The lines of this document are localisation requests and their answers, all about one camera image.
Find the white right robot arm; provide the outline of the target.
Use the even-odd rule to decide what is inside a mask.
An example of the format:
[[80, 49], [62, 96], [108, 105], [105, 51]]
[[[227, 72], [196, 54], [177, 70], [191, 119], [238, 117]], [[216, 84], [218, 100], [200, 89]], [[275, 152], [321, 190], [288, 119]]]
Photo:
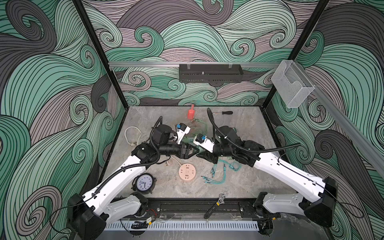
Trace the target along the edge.
[[194, 144], [203, 148], [199, 158], [213, 164], [220, 157], [230, 157], [236, 162], [263, 171], [296, 191], [290, 195], [262, 193], [256, 202], [257, 207], [271, 213], [287, 213], [307, 217], [312, 222], [329, 228], [337, 203], [338, 184], [331, 178], [324, 179], [306, 173], [275, 155], [275, 151], [295, 149], [299, 144], [280, 148], [265, 149], [255, 141], [243, 141], [236, 131], [228, 126], [218, 127], [211, 109], [207, 109], [209, 120], [215, 131], [213, 139], [197, 135]]

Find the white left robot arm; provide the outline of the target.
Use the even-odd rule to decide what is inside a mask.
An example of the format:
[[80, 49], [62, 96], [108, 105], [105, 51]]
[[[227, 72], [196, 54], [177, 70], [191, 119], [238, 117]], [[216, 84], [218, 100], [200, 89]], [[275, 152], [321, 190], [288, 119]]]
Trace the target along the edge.
[[79, 238], [95, 240], [107, 224], [129, 215], [144, 215], [148, 200], [142, 190], [136, 190], [117, 202], [114, 198], [150, 166], [159, 164], [161, 156], [189, 159], [196, 155], [199, 149], [182, 141], [190, 131], [190, 127], [183, 123], [172, 129], [164, 125], [163, 118], [159, 117], [149, 140], [137, 145], [119, 168], [83, 195], [70, 197], [67, 222]]

